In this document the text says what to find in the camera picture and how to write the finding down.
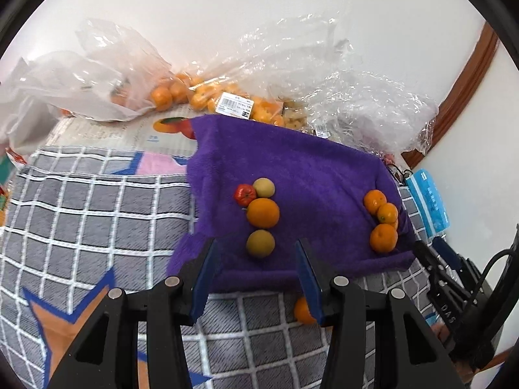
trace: barcode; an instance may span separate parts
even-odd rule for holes
[[[229,108],[235,109],[236,106],[238,105],[238,102],[232,101],[232,100],[228,100],[227,98],[223,98],[222,105],[225,105],[225,106],[228,106]]]

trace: white wall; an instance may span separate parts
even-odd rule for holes
[[[439,188],[451,220],[449,243],[480,270],[495,253],[510,247],[519,222],[518,123],[519,71],[500,44],[469,105],[418,166],[432,173]],[[492,286],[504,262],[490,270]],[[516,305],[498,352],[515,344],[518,336]]]
[[[86,17],[138,30],[177,67],[212,56],[244,32],[282,17],[341,10],[364,69],[403,81],[441,102],[469,57],[483,19],[466,0],[46,0],[0,61],[0,80],[19,56],[79,50]]]

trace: yellow-green fruit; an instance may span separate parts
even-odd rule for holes
[[[272,197],[276,192],[276,186],[268,178],[258,178],[252,185],[258,197]]]
[[[263,259],[272,253],[276,241],[271,233],[265,230],[254,231],[247,239],[247,251],[253,257]]]

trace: star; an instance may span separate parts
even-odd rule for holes
[[[90,314],[92,314],[108,291],[115,288],[115,286],[115,272],[114,268],[111,268],[82,299],[72,314],[67,314],[55,308],[46,301],[38,298],[26,288],[23,288],[25,299],[29,303],[29,308],[36,319],[40,336],[46,348],[43,387],[48,385],[59,362],[82,326],[90,317]],[[138,352],[137,358],[139,389],[150,389],[146,355]],[[191,377],[191,384],[193,386],[210,379],[207,376],[193,372],[189,372],[189,376]]]

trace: white price sticker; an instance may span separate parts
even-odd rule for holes
[[[218,101],[216,112],[218,114],[229,115],[237,118],[248,118],[251,116],[254,101],[242,98],[232,93],[224,92]]]
[[[328,129],[326,128],[326,126],[324,124],[316,124],[314,126],[314,130],[316,131],[317,137],[320,137],[323,139],[328,139],[331,136],[331,134],[329,133]]]

